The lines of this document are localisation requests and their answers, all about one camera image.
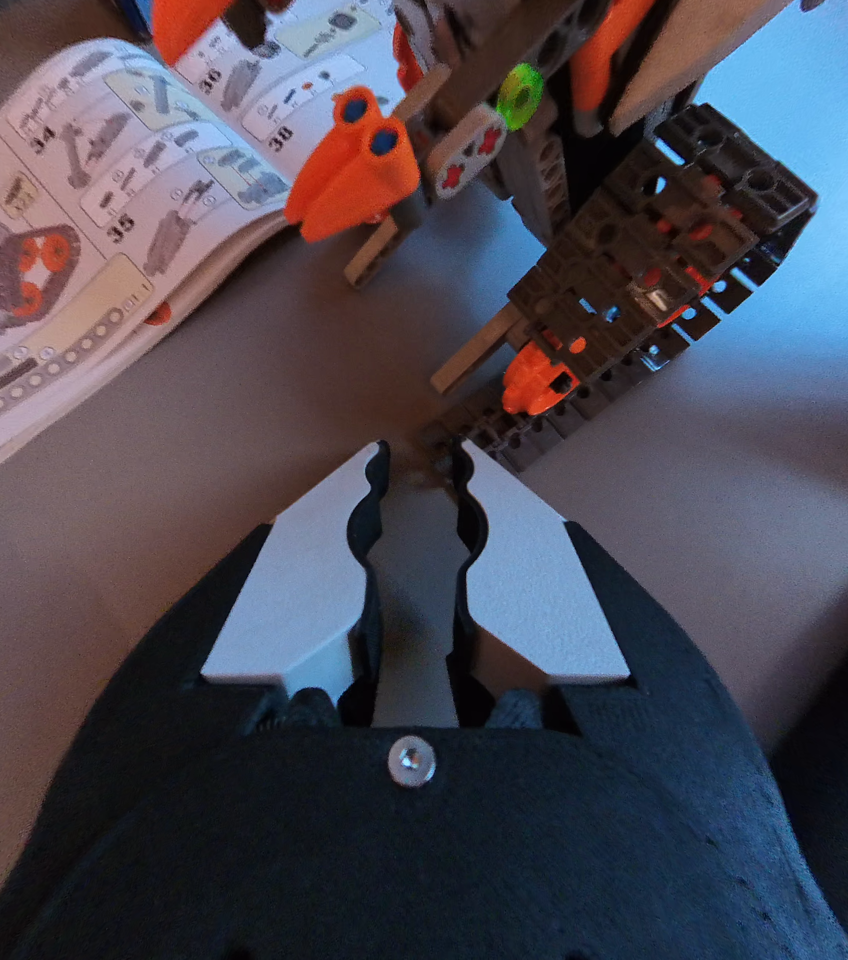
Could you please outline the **open instruction booklet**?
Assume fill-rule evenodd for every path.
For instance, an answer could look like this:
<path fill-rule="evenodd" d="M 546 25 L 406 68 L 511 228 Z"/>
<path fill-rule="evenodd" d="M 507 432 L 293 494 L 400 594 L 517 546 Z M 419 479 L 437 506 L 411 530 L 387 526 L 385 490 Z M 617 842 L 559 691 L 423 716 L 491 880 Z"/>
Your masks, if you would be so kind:
<path fill-rule="evenodd" d="M 64 48 L 0 105 L 0 463 L 147 353 L 286 229 L 333 97 L 403 97 L 392 2 L 295 2 L 250 51 L 217 22 L 176 66 Z"/>

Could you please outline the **dark grey toy track belt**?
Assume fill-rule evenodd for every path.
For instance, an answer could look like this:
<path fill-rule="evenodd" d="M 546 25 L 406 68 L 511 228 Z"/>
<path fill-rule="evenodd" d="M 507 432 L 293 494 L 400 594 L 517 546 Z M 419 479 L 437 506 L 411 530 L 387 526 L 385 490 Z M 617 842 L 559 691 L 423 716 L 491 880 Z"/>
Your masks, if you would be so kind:
<path fill-rule="evenodd" d="M 527 470 L 741 306 L 781 266 L 818 195 L 708 103 L 664 120 L 611 171 L 505 309 L 437 377 L 499 346 L 503 375 L 420 434 L 445 478 L 455 440 Z"/>

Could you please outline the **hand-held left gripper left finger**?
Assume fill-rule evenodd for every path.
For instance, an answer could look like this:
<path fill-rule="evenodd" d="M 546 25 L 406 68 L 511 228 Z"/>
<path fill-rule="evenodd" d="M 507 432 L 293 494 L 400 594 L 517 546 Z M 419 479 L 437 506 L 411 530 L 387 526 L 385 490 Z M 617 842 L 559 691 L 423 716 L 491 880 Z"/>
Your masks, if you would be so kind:
<path fill-rule="evenodd" d="M 324 691 L 347 726 L 371 725 L 382 609 L 369 553 L 382 534 L 390 446 L 370 442 L 280 512 L 205 660 L 217 685 L 288 698 Z"/>

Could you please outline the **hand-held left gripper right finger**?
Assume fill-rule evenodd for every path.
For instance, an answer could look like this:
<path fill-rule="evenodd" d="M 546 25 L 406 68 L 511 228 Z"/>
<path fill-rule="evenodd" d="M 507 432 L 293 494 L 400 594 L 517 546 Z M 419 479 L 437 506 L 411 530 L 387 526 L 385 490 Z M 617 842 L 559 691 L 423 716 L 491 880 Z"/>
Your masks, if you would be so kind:
<path fill-rule="evenodd" d="M 565 518 L 469 439 L 453 447 L 459 538 L 448 674 L 459 724 L 512 691 L 628 683 L 630 669 Z"/>

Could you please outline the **grey desk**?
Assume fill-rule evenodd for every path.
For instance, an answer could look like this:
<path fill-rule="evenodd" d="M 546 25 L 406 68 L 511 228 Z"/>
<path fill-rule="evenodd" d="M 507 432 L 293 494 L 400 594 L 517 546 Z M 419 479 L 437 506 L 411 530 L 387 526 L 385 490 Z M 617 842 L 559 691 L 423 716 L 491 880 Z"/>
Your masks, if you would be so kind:
<path fill-rule="evenodd" d="M 848 2 L 788 6 L 699 91 L 820 199 L 782 267 L 533 465 L 706 654 L 771 751 L 848 653 Z M 97 696 L 255 526 L 392 450 L 376 723 L 454 727 L 456 510 L 431 374 L 541 250 L 476 184 L 361 292 L 357 234 L 256 249 L 166 340 L 0 465 L 0 888 Z"/>

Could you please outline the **grey orange block toy robot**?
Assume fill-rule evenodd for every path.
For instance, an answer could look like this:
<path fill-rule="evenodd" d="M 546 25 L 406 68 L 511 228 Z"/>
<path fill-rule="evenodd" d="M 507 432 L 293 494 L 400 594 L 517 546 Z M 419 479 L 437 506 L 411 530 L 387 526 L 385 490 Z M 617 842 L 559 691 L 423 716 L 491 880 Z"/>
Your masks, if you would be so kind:
<path fill-rule="evenodd" d="M 379 222 L 359 287 L 475 181 L 548 248 L 605 177 L 787 2 L 392 2 L 404 98 L 334 96 L 286 208 L 309 242 Z"/>

